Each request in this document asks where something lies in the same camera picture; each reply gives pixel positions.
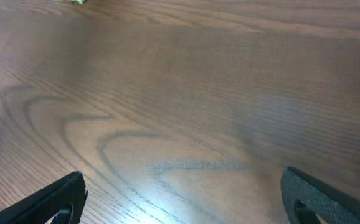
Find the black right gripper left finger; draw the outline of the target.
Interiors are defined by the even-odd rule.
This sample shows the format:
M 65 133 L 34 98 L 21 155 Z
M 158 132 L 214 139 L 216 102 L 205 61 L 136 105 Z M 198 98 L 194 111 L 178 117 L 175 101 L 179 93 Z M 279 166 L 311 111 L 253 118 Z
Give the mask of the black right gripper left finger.
M 88 192 L 81 172 L 72 172 L 0 211 L 0 224 L 79 224 Z

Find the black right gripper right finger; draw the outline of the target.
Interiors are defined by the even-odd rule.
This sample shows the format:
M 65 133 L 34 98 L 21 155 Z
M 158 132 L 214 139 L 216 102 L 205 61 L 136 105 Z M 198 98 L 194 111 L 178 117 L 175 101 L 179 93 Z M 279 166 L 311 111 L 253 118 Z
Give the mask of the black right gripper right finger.
M 360 224 L 360 200 L 294 167 L 284 170 L 280 188 L 291 224 Z

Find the green folded cloth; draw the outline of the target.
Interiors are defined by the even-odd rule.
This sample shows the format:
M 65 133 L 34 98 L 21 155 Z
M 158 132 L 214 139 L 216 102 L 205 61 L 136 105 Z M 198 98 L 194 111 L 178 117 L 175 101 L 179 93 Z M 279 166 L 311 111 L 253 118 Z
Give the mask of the green folded cloth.
M 85 4 L 88 0 L 70 0 L 72 4 Z

